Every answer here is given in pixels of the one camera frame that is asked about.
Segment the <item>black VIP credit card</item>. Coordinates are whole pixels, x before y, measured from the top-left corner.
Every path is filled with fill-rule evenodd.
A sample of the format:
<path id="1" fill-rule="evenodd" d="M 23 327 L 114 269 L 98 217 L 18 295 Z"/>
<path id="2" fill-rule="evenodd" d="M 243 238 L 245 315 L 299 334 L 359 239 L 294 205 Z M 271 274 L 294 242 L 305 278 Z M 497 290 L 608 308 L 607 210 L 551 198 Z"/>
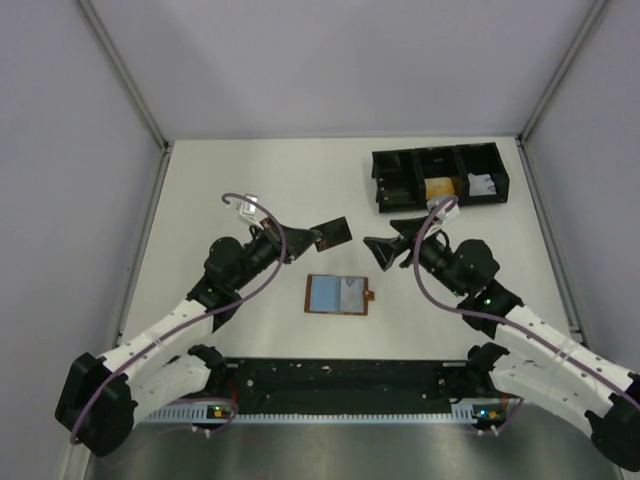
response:
<path id="1" fill-rule="evenodd" d="M 347 219 L 342 216 L 312 227 L 317 238 L 314 242 L 317 252 L 324 252 L 353 239 Z"/>

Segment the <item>yellow credit card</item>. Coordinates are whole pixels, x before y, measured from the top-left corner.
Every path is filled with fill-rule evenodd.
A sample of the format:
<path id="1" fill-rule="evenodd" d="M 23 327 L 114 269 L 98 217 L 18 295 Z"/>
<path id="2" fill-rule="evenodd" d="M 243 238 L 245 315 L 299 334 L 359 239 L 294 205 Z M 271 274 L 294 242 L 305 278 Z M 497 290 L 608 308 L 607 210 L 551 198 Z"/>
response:
<path id="1" fill-rule="evenodd" d="M 425 198 L 432 200 L 442 195 L 455 195 L 456 190 L 451 177 L 432 177 L 424 179 Z"/>

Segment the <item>brown leather card holder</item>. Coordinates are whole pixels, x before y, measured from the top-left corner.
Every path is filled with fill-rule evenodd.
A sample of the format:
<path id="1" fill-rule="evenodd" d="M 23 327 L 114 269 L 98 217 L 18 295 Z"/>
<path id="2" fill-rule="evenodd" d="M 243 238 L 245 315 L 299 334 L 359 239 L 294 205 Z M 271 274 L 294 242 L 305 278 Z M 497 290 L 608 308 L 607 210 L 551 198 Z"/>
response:
<path id="1" fill-rule="evenodd" d="M 367 316 L 375 293 L 361 276 L 310 274 L 306 281 L 304 312 L 308 314 Z"/>

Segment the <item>white VIP credit card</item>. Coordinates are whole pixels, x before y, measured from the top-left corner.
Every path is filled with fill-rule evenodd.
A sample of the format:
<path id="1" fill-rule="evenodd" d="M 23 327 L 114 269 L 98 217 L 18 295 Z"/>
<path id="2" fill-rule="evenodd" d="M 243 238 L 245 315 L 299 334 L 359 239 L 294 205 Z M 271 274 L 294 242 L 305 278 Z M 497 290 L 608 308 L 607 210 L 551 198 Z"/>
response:
<path id="1" fill-rule="evenodd" d="M 365 279 L 360 277 L 343 277 L 340 279 L 340 310 L 345 313 L 364 312 Z"/>

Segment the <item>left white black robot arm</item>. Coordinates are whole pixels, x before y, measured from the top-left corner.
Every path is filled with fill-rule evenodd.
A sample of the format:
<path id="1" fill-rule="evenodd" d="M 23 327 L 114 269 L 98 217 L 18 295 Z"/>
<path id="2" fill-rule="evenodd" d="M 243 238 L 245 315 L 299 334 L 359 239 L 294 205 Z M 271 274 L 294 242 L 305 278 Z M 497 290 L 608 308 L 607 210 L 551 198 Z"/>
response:
<path id="1" fill-rule="evenodd" d="M 270 219 L 249 231 L 247 243 L 229 236 L 212 243 L 203 276 L 163 319 L 112 350 L 72 362 L 54 412 L 72 444 L 105 457 L 147 414 L 202 390 L 211 369 L 196 354 L 198 341 L 233 317 L 246 300 L 245 286 L 295 261 L 321 236 Z"/>

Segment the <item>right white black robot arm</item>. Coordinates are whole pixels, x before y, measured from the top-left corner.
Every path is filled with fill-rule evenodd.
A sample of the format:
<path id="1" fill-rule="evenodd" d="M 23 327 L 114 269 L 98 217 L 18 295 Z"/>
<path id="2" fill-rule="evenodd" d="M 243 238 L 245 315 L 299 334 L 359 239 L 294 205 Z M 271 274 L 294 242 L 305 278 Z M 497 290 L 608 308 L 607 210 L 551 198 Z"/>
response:
<path id="1" fill-rule="evenodd" d="M 363 242 L 384 271 L 398 263 L 426 272 L 461 298 L 453 313 L 489 343 L 471 359 L 488 362 L 492 386 L 570 423 L 623 470 L 639 469 L 639 375 L 592 352 L 537 316 L 500 284 L 489 246 L 468 239 L 451 248 L 441 226 L 393 220 L 393 238 Z"/>

